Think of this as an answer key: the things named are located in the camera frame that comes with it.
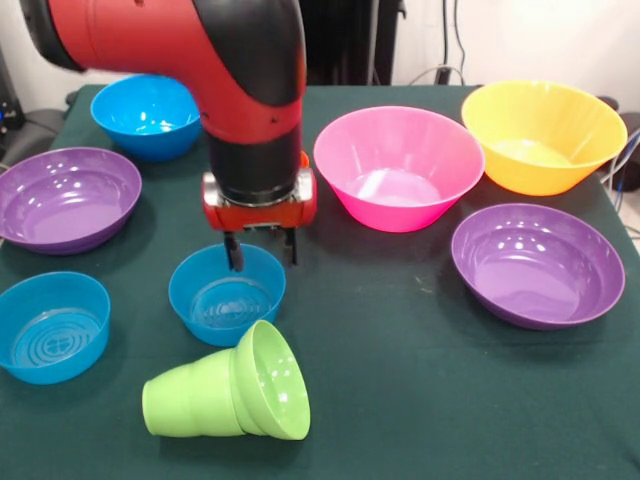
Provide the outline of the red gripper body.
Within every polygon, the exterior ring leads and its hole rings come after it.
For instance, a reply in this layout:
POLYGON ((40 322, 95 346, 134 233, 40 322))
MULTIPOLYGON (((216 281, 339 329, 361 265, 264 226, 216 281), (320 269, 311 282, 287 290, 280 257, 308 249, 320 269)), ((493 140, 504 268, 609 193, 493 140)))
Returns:
POLYGON ((222 195, 211 172, 202 175, 201 193, 209 225, 223 232, 259 227, 297 229, 309 225, 317 211, 317 182, 311 168, 302 168, 291 194, 274 204, 246 206, 232 203, 222 195))

